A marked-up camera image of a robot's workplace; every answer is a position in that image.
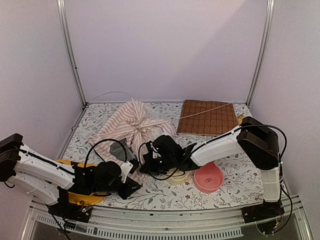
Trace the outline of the pink striped pet tent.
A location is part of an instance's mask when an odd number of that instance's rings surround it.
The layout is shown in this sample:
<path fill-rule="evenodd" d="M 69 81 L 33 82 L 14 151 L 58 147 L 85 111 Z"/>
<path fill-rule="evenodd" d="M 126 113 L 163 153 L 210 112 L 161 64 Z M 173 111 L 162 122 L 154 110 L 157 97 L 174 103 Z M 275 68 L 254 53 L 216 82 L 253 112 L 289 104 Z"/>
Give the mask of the pink striped pet tent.
<path fill-rule="evenodd" d="M 132 156 L 137 159 L 142 143 L 154 140 L 161 135 L 173 137 L 175 133 L 174 126 L 170 122 L 149 118 L 144 103 L 132 99 L 119 107 L 98 133 L 89 137 L 88 142 L 93 146 L 105 139 L 121 141 L 129 151 L 128 158 Z M 126 162 L 124 149 L 117 142 L 102 142 L 94 148 L 94 151 L 106 162 L 113 161 L 119 166 Z M 138 168 L 133 174 L 128 174 L 128 177 L 141 184 L 147 175 L 139 172 Z"/>

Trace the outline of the white tent pole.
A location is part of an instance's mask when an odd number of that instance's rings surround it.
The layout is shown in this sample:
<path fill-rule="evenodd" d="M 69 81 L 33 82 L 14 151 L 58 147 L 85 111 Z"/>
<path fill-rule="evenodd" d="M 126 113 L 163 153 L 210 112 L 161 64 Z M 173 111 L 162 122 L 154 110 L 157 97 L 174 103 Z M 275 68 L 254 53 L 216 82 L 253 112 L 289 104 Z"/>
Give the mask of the white tent pole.
<path fill-rule="evenodd" d="M 100 95 L 97 95 L 94 98 L 90 99 L 89 101 L 86 101 L 85 104 L 86 105 L 93 104 L 94 100 L 96 100 L 96 99 L 98 99 L 98 98 L 100 98 L 102 96 L 110 95 L 110 94 L 124 94 L 127 97 L 130 97 L 131 100 L 133 99 L 133 95 L 132 94 L 129 94 L 129 93 L 127 93 L 125 91 L 121 91 L 121 90 L 115 90 L 115 91 L 107 91 L 107 92 L 104 92 L 104 93 L 102 93 Z M 207 109 L 207 110 L 204 110 L 204 111 L 201 111 L 201 112 L 197 112 L 197 113 L 193 113 L 193 114 L 190 114 L 190 115 L 182 116 L 182 117 L 179 117 L 179 118 L 172 118 L 170 120 L 167 120 L 167 122 L 175 122 L 175 121 L 179 121 L 179 120 L 182 120 L 182 119 L 186 119 L 186 118 L 194 117 L 194 116 L 197 116 L 197 115 L 205 114 L 205 113 L 211 112 L 213 110 L 217 110 L 217 109 L 232 105 L 233 103 L 235 103 L 235 101 L 227 103 L 227 104 L 224 104 L 224 105 L 221 105 L 221 106 L 217 106 L 217 107 L 214 107 L 214 108 L 211 108 L 211 109 Z"/>

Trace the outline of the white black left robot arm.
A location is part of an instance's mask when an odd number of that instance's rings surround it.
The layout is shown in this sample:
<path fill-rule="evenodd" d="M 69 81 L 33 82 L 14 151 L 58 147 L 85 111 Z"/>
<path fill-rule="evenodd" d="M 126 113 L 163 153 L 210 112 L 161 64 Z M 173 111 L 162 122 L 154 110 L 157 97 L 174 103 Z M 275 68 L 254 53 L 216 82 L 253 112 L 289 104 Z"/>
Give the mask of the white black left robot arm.
<path fill-rule="evenodd" d="M 52 160 L 29 148 L 18 133 L 0 142 L 1 182 L 21 185 L 63 217 L 74 213 L 74 205 L 93 206 L 111 193 L 126 200 L 141 188 L 129 177 L 133 170 L 130 161 L 94 165 Z"/>

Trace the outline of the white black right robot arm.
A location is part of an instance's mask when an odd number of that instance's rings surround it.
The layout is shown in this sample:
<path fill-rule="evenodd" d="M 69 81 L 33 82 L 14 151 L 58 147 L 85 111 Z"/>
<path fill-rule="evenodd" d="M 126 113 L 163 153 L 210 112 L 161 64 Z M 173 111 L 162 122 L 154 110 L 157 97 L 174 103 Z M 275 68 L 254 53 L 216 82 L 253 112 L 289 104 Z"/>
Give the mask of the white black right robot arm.
<path fill-rule="evenodd" d="M 258 213 L 269 218 L 278 210 L 281 197 L 281 158 L 278 133 L 284 132 L 273 125 L 263 124 L 247 116 L 232 130 L 210 140 L 181 147 L 169 135 L 161 135 L 144 143 L 147 153 L 139 155 L 143 160 L 140 172 L 148 175 L 177 171 L 197 170 L 211 162 L 236 154 L 245 154 L 260 171 L 263 200 Z"/>

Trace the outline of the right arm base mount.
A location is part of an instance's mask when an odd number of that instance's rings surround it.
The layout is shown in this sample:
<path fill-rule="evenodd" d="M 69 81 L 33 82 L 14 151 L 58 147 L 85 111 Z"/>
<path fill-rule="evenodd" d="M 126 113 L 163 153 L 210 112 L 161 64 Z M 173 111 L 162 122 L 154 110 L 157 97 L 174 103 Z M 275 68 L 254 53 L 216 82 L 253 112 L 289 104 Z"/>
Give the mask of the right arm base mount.
<path fill-rule="evenodd" d="M 281 200 L 277 202 L 266 202 L 264 200 L 260 204 L 243 207 L 241 213 L 244 222 L 247 224 L 281 216 L 285 213 L 285 210 Z"/>

